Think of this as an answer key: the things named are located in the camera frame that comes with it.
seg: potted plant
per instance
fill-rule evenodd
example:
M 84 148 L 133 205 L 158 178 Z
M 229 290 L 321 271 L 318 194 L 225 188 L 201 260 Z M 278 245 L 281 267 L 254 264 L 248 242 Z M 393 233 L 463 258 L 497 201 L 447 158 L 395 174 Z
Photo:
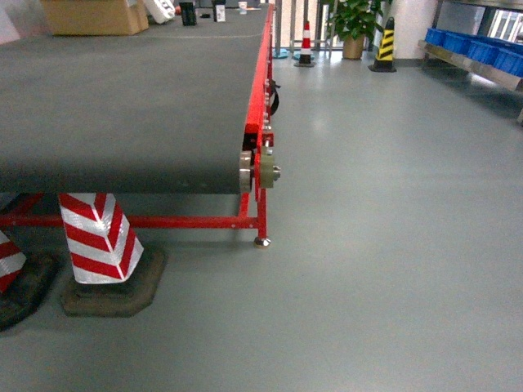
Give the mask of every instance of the potted plant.
M 374 32 L 383 32 L 378 16 L 383 16 L 381 0 L 326 0 L 333 14 L 327 20 L 327 38 L 338 36 L 343 41 L 343 58 L 360 59 L 363 53 L 364 38 L 374 40 Z

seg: cardboard box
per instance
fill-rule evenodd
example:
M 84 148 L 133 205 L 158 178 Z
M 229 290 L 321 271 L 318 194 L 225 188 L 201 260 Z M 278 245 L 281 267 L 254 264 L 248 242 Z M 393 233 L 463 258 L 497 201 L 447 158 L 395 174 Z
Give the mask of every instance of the cardboard box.
M 40 0 L 54 35 L 133 35 L 149 27 L 143 0 Z

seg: bolt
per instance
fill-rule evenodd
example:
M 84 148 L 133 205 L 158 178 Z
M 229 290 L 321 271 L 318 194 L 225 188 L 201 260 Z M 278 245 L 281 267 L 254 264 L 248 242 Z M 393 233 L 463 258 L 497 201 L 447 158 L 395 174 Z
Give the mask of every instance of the bolt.
M 278 166 L 273 166 L 272 170 L 274 173 L 274 181 L 279 180 L 279 178 L 281 177 L 281 169 Z

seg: red conveyor frame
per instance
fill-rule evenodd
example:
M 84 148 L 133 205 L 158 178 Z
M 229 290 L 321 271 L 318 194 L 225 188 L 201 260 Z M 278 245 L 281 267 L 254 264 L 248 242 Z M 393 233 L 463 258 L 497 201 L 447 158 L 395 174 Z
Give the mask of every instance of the red conveyor frame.
M 274 135 L 265 129 L 266 119 L 270 120 L 270 106 L 266 93 L 270 93 L 268 81 L 272 79 L 272 16 L 274 5 L 269 5 L 266 23 L 261 37 L 261 46 L 253 87 L 245 122 L 246 138 L 256 141 L 254 154 L 254 196 L 257 203 L 257 216 L 248 215 L 251 194 L 241 194 L 239 211 L 236 216 L 127 216 L 131 227 L 135 229 L 257 229 L 257 237 L 267 235 L 267 192 L 261 187 L 260 160 L 262 146 L 272 146 Z M 29 194 L 9 210 L 0 215 L 0 227 L 39 226 L 63 227 L 61 215 L 36 215 L 30 211 L 44 194 Z

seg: conveyor belt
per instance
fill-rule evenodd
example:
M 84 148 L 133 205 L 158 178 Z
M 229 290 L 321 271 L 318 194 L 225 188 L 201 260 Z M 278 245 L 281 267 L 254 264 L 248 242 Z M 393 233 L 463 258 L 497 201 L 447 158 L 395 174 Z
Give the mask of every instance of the conveyor belt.
M 0 192 L 239 193 L 266 7 L 0 47 Z

